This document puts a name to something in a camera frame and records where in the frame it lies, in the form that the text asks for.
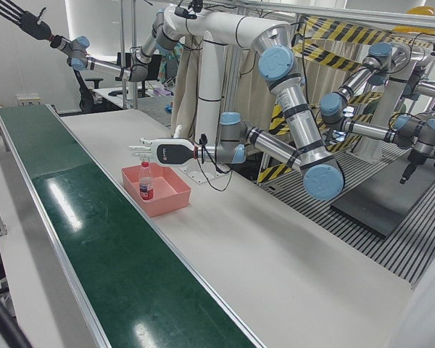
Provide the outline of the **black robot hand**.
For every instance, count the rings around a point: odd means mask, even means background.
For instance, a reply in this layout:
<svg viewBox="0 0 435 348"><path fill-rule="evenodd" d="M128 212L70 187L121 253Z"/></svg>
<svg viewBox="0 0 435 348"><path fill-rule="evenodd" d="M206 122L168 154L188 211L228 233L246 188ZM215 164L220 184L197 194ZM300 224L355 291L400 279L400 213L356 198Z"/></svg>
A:
<svg viewBox="0 0 435 348"><path fill-rule="evenodd" d="M0 15L3 18L37 40L50 41L53 38L51 28L42 20L46 10L47 7L44 7L38 15L34 15L13 1L0 0Z"/></svg>

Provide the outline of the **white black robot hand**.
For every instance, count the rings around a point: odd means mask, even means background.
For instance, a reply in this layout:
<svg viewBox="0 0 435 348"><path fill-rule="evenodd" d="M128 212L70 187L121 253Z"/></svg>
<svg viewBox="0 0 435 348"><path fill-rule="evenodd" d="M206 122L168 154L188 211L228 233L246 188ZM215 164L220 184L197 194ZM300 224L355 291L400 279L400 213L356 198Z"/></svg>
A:
<svg viewBox="0 0 435 348"><path fill-rule="evenodd" d="M172 138L141 138L140 145L128 148L142 162L156 163L163 167L183 167L188 161L197 159L198 148L187 138L179 137L182 127L176 127Z"/></svg>

